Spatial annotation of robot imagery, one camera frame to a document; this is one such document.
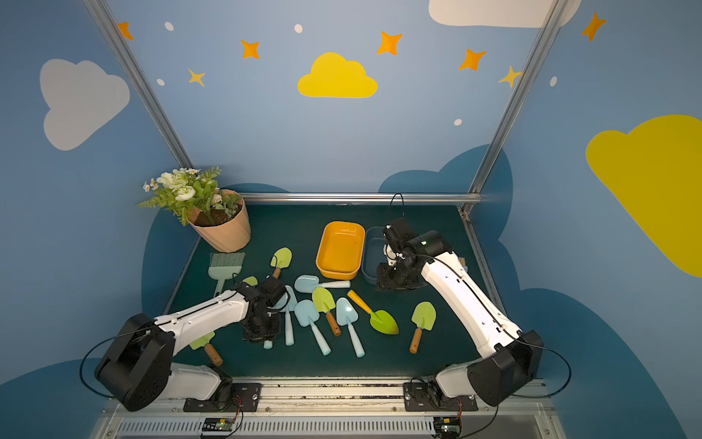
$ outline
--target ventilation grille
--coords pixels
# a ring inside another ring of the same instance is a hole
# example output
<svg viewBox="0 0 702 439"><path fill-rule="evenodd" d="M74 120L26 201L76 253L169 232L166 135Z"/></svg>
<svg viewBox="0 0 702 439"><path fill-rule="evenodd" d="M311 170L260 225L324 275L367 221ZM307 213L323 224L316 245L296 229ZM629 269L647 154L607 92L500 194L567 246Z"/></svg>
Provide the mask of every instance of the ventilation grille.
<svg viewBox="0 0 702 439"><path fill-rule="evenodd" d="M234 435L390 435L434 433L424 417L295 417L244 418Z"/></svg>
<svg viewBox="0 0 702 439"><path fill-rule="evenodd" d="M118 438L199 437L202 422L199 417L177 418L125 418L117 429Z"/></svg>

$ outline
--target dark green table surface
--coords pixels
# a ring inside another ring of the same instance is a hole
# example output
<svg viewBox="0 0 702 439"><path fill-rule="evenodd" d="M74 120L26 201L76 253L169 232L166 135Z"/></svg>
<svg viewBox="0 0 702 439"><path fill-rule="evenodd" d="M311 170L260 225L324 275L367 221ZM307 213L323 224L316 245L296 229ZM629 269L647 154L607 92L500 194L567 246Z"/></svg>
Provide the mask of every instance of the dark green table surface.
<svg viewBox="0 0 702 439"><path fill-rule="evenodd" d="M248 276L259 281L271 273L270 261L273 253L281 247L293 252L290 267L283 269L280 279L292 285L302 274L320 275L314 260L324 226L331 221L349 221L361 224L365 229L385 225L402 215L399 207L388 212L381 206L248 206L251 222L251 241L240 251L246 252L244 269L233 280L225 283L225 289L241 282ZM422 206L407 207L406 219L418 233L437 230L453 250L465 258L468 273L484 289L475 257L470 248L465 229L455 207ZM201 240L195 249L190 265L171 305L170 311L182 310L212 297L216 281L207 270L210 253L214 249ZM383 309L397 321L399 334L381 334L371 328L369 316L358 306L359 313L354 324L366 351L356 358L346 327L341 327L341 336L335 337L323 315L317 326L331 347L326 357L319 351L314 334L309 327L301 327L293 315L295 344L285 346L284 328L275 339L273 349L265 350L260 343L251 343L241 338L243 329L238 324L223 327L216 332L212 344L224 360L223 369L232 376L413 376L430 375L447 365L478 358L475 344L458 317L441 295L431 286L415 291L376 291L366 282L359 271L351 281L351 287L374 310ZM346 294L346 289L331 289L334 299ZM298 301L311 299L311 294L296 292ZM437 320L431 331L424 331L419 352L409 352L415 324L411 317L414 307L430 301L437 311ZM209 358L204 349L193 351L186 347L174 361L202 365Z"/></svg>

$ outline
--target flower pot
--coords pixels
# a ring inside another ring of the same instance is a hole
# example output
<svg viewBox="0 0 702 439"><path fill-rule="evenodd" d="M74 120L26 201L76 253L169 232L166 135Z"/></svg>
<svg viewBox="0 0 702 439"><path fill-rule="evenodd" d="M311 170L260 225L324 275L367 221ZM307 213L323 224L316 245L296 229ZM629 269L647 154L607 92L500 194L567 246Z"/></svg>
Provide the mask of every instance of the flower pot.
<svg viewBox="0 0 702 439"><path fill-rule="evenodd" d="M236 193L228 189L223 189L221 192L223 194ZM199 209L195 209L190 212L190 225L217 251L232 253L243 249L251 239L251 226L249 225L249 214L246 212L244 198L241 198L239 204L241 205L241 210L234 218L224 224L210 227L199 227L192 223L200 213Z"/></svg>

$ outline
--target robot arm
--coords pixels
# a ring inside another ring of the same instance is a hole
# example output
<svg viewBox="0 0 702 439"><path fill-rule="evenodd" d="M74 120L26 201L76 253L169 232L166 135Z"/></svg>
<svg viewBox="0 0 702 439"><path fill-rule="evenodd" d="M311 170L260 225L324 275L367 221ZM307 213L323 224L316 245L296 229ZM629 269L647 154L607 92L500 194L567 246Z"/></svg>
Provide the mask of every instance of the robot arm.
<svg viewBox="0 0 702 439"><path fill-rule="evenodd" d="M209 367L172 363L173 356L200 337L236 322L244 327L248 340L274 338L280 316L268 311L285 293L283 283L269 277L257 287L241 283L234 290L156 319L137 314L113 340L95 377L130 411L157 398L207 400L218 391L228 391L220 386L222 377Z"/></svg>
<svg viewBox="0 0 702 439"><path fill-rule="evenodd" d="M384 235L388 263L378 266L378 288L407 290L430 283L463 323L481 356L437 374L446 396L476 393L496 406L534 378L541 338L534 331L523 334L488 300L441 235L418 235L403 218L387 225Z"/></svg>

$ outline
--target yellow cloud decal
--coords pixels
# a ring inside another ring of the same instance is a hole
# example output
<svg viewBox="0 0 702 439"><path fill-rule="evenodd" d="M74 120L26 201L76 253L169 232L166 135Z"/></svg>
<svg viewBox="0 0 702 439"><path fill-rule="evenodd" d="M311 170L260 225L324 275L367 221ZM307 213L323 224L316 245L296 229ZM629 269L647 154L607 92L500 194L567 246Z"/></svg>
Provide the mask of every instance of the yellow cloud decal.
<svg viewBox="0 0 702 439"><path fill-rule="evenodd" d="M332 52L317 58L312 72L298 81L300 94L311 98L368 98L376 90L378 83L360 63Z"/></svg>
<svg viewBox="0 0 702 439"><path fill-rule="evenodd" d="M587 158L670 262L702 277L702 122L671 115L628 135L605 131L590 141Z"/></svg>

